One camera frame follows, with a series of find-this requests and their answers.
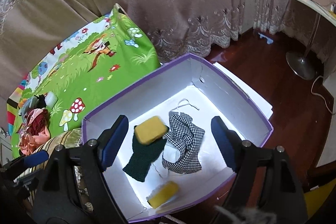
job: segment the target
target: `checkered cloth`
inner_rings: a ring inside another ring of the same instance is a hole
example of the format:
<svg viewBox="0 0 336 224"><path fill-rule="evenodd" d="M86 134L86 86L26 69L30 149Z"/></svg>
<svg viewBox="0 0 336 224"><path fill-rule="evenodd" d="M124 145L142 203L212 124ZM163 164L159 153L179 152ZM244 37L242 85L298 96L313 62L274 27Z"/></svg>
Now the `checkered cloth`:
<svg viewBox="0 0 336 224"><path fill-rule="evenodd" d="M162 156L162 165L178 174L191 174L202 169L198 160L205 130L193 124L193 119L181 112L169 112L170 131L164 135L181 153L177 162L172 163Z"/></svg>

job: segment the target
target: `green knitted cloth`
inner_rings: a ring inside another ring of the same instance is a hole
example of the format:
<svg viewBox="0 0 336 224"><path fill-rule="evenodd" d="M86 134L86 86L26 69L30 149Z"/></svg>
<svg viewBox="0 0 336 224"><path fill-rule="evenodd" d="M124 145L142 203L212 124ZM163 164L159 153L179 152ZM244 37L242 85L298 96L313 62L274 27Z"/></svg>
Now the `green knitted cloth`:
<svg viewBox="0 0 336 224"><path fill-rule="evenodd" d="M166 144L166 139L159 138L152 143L145 145L139 143L135 134L133 135L133 155L123 171L137 181L144 182L151 167L151 163L157 160Z"/></svg>

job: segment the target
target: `sponge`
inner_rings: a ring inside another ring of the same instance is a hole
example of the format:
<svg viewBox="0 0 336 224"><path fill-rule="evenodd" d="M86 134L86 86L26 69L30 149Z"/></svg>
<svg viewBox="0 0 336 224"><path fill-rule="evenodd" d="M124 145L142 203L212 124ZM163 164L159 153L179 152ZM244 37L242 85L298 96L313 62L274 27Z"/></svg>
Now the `sponge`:
<svg viewBox="0 0 336 224"><path fill-rule="evenodd" d="M147 198L149 205L154 209L170 200L179 190L179 186L173 182L168 181L158 189L154 190Z"/></svg>
<svg viewBox="0 0 336 224"><path fill-rule="evenodd" d="M154 116L135 127L134 133L139 143L150 144L167 133L169 128L158 116Z"/></svg>

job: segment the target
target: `metal table leg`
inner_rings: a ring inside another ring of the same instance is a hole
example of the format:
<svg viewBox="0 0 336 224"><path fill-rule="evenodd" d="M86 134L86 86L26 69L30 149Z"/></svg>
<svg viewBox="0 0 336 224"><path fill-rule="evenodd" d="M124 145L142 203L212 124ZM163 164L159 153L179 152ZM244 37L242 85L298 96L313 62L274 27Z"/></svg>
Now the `metal table leg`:
<svg viewBox="0 0 336 224"><path fill-rule="evenodd" d="M321 15L316 13L314 27L304 54L299 52L287 52L286 53L286 60L288 65L291 67L293 72L296 75L300 76L304 80L311 80L316 76L316 71L310 61L307 59L308 52L311 49L313 44L316 31L319 27Z"/></svg>

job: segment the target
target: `colorful striped fabric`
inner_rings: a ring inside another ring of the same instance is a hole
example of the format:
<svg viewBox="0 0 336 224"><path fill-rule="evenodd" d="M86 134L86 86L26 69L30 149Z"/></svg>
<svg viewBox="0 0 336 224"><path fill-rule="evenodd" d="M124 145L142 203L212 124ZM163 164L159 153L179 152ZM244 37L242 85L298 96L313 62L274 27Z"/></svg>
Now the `colorful striped fabric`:
<svg viewBox="0 0 336 224"><path fill-rule="evenodd" d="M21 95L26 86L26 79L22 80L21 84L15 89L12 95L7 100L7 119L8 119L8 132L9 135L13 134L13 126L15 121L15 116L18 111L18 104L21 99Z"/></svg>

